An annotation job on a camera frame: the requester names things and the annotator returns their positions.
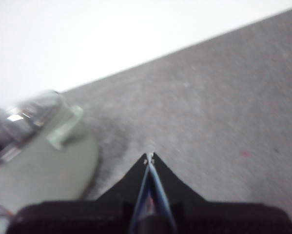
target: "clear plastic lid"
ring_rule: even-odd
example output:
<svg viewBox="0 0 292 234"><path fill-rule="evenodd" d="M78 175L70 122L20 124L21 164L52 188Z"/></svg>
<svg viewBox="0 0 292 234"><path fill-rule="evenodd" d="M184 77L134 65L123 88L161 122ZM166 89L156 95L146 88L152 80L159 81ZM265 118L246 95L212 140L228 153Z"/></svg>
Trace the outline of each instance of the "clear plastic lid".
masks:
<svg viewBox="0 0 292 234"><path fill-rule="evenodd" d="M9 110L0 109L0 165L19 153L62 104L60 95L53 91Z"/></svg>

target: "white wall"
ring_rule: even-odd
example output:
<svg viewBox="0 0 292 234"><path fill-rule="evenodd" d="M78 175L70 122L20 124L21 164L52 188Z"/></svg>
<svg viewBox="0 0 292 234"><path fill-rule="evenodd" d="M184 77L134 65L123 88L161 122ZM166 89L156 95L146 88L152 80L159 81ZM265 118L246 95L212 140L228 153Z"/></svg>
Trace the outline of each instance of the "white wall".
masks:
<svg viewBox="0 0 292 234"><path fill-rule="evenodd" d="M292 8L292 0L0 0L0 105L64 91Z"/></svg>

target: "red spot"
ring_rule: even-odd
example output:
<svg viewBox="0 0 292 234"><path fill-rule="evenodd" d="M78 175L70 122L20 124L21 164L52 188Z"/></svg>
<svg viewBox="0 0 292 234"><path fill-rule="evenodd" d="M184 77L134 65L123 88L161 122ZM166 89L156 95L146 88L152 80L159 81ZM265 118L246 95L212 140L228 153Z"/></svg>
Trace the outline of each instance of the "red spot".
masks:
<svg viewBox="0 0 292 234"><path fill-rule="evenodd" d="M250 157L251 156L249 151L246 151L246 150L241 151L241 155L244 156L244 157Z"/></svg>

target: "floor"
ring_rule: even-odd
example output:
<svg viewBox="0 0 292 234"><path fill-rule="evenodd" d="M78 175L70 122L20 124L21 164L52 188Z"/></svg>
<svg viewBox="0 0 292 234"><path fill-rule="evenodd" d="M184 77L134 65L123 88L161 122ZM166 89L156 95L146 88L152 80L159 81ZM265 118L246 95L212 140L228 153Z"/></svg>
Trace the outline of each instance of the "floor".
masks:
<svg viewBox="0 0 292 234"><path fill-rule="evenodd" d="M207 200L292 218L292 11L64 93L101 165L88 198L155 151Z"/></svg>

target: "jar lid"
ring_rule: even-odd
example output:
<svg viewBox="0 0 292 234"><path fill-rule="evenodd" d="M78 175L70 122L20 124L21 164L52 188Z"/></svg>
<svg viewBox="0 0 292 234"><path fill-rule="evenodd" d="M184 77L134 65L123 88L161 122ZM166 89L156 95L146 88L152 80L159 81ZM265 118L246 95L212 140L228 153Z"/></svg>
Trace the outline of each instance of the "jar lid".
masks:
<svg viewBox="0 0 292 234"><path fill-rule="evenodd" d="M16 156L62 104L60 95L52 91L0 109L0 165Z"/></svg>

